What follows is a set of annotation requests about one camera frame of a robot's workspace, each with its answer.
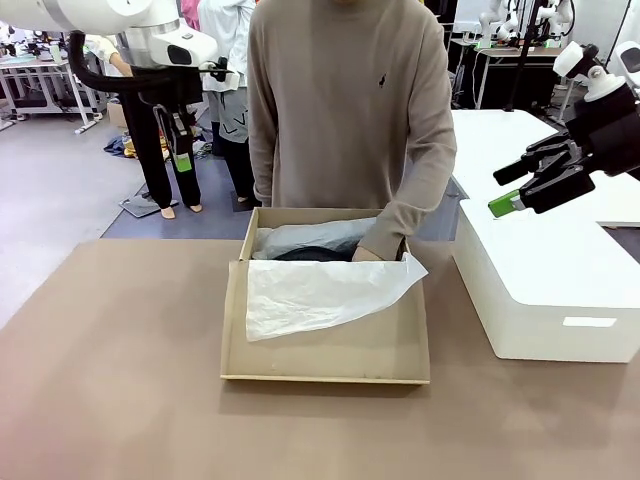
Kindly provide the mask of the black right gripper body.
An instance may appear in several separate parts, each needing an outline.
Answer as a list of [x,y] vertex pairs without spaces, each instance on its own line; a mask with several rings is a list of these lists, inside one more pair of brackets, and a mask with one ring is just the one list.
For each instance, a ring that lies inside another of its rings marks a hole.
[[601,99],[575,102],[566,128],[587,172],[617,176],[640,168],[640,110],[626,83]]

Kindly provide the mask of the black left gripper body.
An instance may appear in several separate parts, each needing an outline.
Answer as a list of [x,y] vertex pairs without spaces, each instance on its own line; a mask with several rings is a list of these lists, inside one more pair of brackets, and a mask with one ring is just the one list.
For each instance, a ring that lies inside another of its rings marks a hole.
[[186,108],[203,100],[201,75],[197,68],[133,67],[132,73],[137,88],[125,91],[125,94],[136,96],[147,105],[162,105],[170,112],[176,112],[179,106]]

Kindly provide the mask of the black leather buckle shoe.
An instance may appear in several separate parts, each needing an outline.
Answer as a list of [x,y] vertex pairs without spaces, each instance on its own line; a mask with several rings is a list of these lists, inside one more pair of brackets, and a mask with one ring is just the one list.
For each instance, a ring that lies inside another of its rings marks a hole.
[[305,246],[274,257],[275,261],[351,262],[356,246],[331,249],[321,246]]

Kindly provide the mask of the white tissue paper sheet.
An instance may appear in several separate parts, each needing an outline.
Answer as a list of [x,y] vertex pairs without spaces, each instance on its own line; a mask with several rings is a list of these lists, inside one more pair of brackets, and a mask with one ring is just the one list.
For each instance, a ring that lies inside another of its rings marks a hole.
[[275,261],[296,248],[358,247],[373,217],[258,227],[248,259],[246,337],[250,342],[337,327],[397,303],[428,275],[409,252],[372,262]]

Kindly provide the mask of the brown cardboard shoe box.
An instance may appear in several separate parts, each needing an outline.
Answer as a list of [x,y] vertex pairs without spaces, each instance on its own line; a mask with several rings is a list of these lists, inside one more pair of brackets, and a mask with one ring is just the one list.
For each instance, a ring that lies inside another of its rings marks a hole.
[[422,280],[391,307],[328,329],[250,342],[246,337],[248,259],[258,227],[376,217],[375,210],[253,211],[240,257],[229,265],[222,327],[224,380],[426,385],[430,381]]

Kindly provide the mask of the person's right forearm beige sleeve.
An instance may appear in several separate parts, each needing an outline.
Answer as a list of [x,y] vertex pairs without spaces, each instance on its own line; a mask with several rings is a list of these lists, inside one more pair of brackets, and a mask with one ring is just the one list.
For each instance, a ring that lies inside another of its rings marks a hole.
[[273,180],[277,143],[271,138],[251,136],[249,153],[254,176],[254,193],[257,200],[265,207],[270,207],[273,200]]

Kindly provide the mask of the person's left forearm beige sleeve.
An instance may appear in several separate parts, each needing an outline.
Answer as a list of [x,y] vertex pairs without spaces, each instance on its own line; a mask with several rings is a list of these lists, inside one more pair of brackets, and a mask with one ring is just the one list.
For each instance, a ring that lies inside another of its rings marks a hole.
[[453,172],[455,156],[454,137],[447,142],[410,143],[407,149],[410,171],[358,247],[384,261],[395,260],[403,240],[414,235],[440,204]]

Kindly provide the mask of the mannequin white jacket black trousers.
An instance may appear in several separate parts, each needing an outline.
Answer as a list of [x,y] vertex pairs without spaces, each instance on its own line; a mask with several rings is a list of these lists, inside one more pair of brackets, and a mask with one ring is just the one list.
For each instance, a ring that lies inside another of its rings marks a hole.
[[[103,61],[107,76],[133,76],[130,65],[122,59],[116,48],[114,36],[87,35],[85,45]],[[120,93],[119,101],[149,194],[160,207],[162,217],[174,219],[175,213],[171,206],[172,189],[153,108],[143,102],[138,93]],[[183,203],[193,212],[199,213],[202,211],[201,192],[193,155],[190,155],[190,158],[190,169],[180,172],[174,164],[173,156],[170,156]]]

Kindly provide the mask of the pile of clothes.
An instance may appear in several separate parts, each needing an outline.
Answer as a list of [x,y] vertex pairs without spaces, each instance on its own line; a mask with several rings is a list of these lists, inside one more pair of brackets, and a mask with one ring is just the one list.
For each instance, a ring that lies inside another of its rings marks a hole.
[[103,148],[103,151],[115,157],[131,159],[138,158],[133,140],[127,132],[109,140]]

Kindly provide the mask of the mannequin white shirt grey shorts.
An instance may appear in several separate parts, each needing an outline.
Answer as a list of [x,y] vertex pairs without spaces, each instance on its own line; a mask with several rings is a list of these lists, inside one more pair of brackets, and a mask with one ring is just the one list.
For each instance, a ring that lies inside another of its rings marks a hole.
[[259,204],[249,153],[247,101],[249,30],[255,8],[256,0],[201,0],[198,6],[201,31],[216,40],[218,63],[227,71],[203,80],[211,123],[237,200],[251,207]]

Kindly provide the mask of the white plastic storage bin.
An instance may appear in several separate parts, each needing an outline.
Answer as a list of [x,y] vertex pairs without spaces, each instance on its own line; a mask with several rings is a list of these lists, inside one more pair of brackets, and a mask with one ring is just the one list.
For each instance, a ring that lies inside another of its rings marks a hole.
[[594,221],[496,219],[463,200],[453,253],[497,357],[627,364],[640,353],[640,263]]

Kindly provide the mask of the black stand pole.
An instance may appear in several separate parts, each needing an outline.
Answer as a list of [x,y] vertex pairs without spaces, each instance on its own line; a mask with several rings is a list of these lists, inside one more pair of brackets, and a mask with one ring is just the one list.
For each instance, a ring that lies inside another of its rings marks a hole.
[[522,77],[522,73],[524,71],[525,68],[525,64],[527,61],[527,57],[529,54],[529,49],[531,47],[531,44],[533,42],[533,39],[536,35],[536,31],[537,31],[537,16],[538,16],[538,12],[540,9],[540,6],[542,4],[542,0],[533,0],[533,6],[530,12],[530,17],[529,17],[529,22],[527,24],[527,29],[525,32],[525,37],[524,37],[524,44],[522,46],[521,49],[521,54],[518,60],[518,64],[516,67],[516,71],[515,71],[515,76],[514,76],[514,82],[512,85],[512,90],[509,94],[509,98],[508,101],[506,102],[503,110],[505,112],[512,112],[514,110],[514,103],[517,97],[517,92],[519,89],[519,84],[520,84],[520,80]]

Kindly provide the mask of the white curtain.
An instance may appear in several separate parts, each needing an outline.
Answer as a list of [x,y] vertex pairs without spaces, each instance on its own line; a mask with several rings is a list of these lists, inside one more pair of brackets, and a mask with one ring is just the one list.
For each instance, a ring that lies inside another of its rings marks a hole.
[[640,44],[640,0],[626,0],[622,19],[606,57],[605,64],[608,71],[614,74],[622,73],[622,64],[615,55],[615,49],[627,41]]

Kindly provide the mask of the brown top lab table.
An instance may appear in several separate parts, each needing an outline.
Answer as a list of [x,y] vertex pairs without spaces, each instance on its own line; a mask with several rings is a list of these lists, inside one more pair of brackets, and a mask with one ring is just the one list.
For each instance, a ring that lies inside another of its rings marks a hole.
[[452,103],[457,109],[534,111],[551,105],[559,76],[553,70],[559,48],[532,47],[522,69],[521,50],[513,47],[478,49],[454,39],[448,48]]

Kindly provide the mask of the person in beige sweater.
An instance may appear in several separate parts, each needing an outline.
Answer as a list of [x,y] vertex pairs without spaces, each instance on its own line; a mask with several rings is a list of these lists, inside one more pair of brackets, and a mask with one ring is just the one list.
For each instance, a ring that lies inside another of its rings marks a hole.
[[249,138],[277,143],[270,207],[379,215],[410,143],[456,141],[443,36],[419,0],[260,0]]

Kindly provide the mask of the grey mannequin base plate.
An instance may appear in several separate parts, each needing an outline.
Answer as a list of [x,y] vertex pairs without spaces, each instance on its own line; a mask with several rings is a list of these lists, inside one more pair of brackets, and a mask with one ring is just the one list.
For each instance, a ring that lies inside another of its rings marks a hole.
[[142,191],[119,203],[120,207],[135,218],[143,218],[161,211],[148,191]]

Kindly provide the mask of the white frame lab desk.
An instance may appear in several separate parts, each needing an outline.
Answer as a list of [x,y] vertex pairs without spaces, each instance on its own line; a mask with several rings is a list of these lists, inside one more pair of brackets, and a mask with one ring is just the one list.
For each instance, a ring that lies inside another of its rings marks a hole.
[[97,125],[107,108],[107,95],[77,79],[67,60],[0,58],[0,87],[8,108],[0,130],[31,115],[79,115],[82,125],[75,134],[80,135]]

